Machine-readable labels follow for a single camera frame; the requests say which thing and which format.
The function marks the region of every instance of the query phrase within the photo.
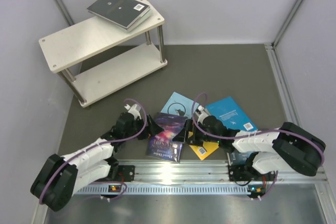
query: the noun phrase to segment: black robotic arm joint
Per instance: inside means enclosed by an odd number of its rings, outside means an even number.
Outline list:
[[[54,172],[64,163],[62,157],[54,154],[50,156],[36,177],[30,192],[40,198],[42,191]],[[43,203],[53,211],[61,210],[71,199],[78,170],[75,165],[66,165],[54,179],[43,198]]]
[[[321,152],[325,150],[325,143],[299,126],[285,122],[281,130],[296,133],[313,142]],[[306,176],[315,176],[321,165],[321,155],[311,144],[304,140],[285,133],[280,133],[273,141],[273,149],[288,165],[298,173]]]

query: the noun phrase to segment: book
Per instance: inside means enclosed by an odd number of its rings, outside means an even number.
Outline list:
[[[194,111],[192,113],[191,109],[193,106],[193,100],[184,97],[183,95],[174,92],[172,96],[169,98],[161,112],[173,115],[186,116],[191,119],[192,114],[198,107],[198,103],[195,104]],[[195,154],[199,157],[200,160],[204,160],[211,153],[218,149],[218,143],[203,143],[203,147],[189,145],[190,148],[195,152]]]
[[[137,0],[97,0],[87,10],[128,31],[151,14],[150,6]]]
[[[193,100],[184,97],[183,95],[174,92],[163,109],[161,110],[162,113],[167,113],[170,115],[180,115],[186,116],[187,118],[191,118],[192,114],[198,107],[198,103],[195,104],[194,111],[192,113],[191,108],[193,106]]]
[[[233,100],[232,97],[227,97],[220,101],[211,103],[205,106],[211,115],[214,115],[218,120],[221,120],[223,125],[233,130],[241,131],[256,131],[257,127],[244,113],[239,105]],[[232,152],[227,153],[229,165],[244,165],[246,159],[252,152],[240,153]]]
[[[154,120],[164,131],[149,139],[147,156],[178,163],[183,144],[172,139],[182,130],[187,117],[158,113]]]

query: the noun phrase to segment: dark gray mat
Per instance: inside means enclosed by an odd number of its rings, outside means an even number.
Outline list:
[[[82,71],[130,48],[115,47],[92,57],[83,63]],[[263,45],[185,45],[166,46],[165,50],[168,66],[164,70],[98,101],[90,109],[83,109],[73,98],[59,154],[83,148],[108,131],[125,111],[125,98],[138,100],[147,113],[154,115],[174,91],[191,99],[207,92],[209,103],[232,96],[259,129],[282,125],[285,116]],[[129,141],[116,158],[147,159],[147,143]],[[185,146],[181,159],[198,157]],[[217,150],[207,159],[226,159],[226,155]]]

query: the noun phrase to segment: gray floor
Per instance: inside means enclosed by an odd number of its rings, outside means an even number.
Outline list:
[[[82,65],[85,71],[122,51],[112,48]],[[260,128],[279,127],[285,116],[263,45],[167,46],[168,66],[83,109],[74,98],[59,149],[67,154],[95,141],[115,124],[125,98],[159,112],[176,91],[191,99],[207,92],[208,102],[232,96]],[[129,141],[117,159],[147,159],[147,141]],[[208,159],[225,159],[217,150]],[[198,159],[185,146],[181,159]],[[107,203],[74,196],[47,223],[325,223],[314,185],[277,185],[261,202],[235,196],[124,196]]]
[[[130,47],[112,48],[82,65],[85,71]],[[176,91],[194,99],[208,93],[208,102],[227,96],[239,104],[250,119],[266,129],[279,127],[285,120],[268,56],[263,45],[166,46],[168,66],[83,109],[73,99],[59,154],[83,148],[108,131],[124,112],[123,100],[134,98],[148,113],[159,112]],[[128,141],[117,159],[147,159],[146,141]],[[207,159],[226,158],[217,150]],[[181,159],[198,159],[185,146]]]
[[[47,223],[326,223],[314,185],[277,185],[262,201],[221,195],[133,195],[111,203],[99,198],[84,200],[86,198],[85,195],[74,196],[62,211],[50,213]]]

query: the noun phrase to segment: blue book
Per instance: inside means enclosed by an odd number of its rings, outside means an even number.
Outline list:
[[[241,110],[238,104],[232,99],[227,97],[220,101],[211,103],[206,106],[209,113],[214,115],[218,120],[221,120],[224,126],[233,130],[241,131],[256,131],[257,127],[248,118],[248,116]],[[240,153],[232,152],[228,153],[230,165],[244,165],[246,159],[253,152]]]
[[[191,118],[191,107],[193,106],[193,100],[190,100],[183,95],[174,92],[167,101],[166,105],[161,110],[161,113],[167,113],[170,115],[180,115]],[[197,109],[198,103],[195,104],[194,111]]]
[[[205,106],[211,115],[221,120],[224,126],[233,130],[255,131],[257,127],[241,110],[238,104],[227,97]]]

